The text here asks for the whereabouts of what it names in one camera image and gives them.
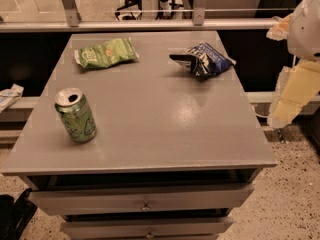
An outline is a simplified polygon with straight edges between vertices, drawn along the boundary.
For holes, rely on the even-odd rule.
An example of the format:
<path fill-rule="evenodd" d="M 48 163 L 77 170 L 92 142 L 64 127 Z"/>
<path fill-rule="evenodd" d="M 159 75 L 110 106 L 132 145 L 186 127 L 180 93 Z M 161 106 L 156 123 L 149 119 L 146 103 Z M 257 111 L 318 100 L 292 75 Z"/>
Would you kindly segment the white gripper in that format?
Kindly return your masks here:
<path fill-rule="evenodd" d="M 293 14 L 275 17 L 277 23 L 266 37 L 287 39 L 288 51 L 305 59 L 293 68 L 280 72 L 269 108 L 267 123 L 274 129 L 284 128 L 320 91 L 320 0 L 302 0 Z"/>

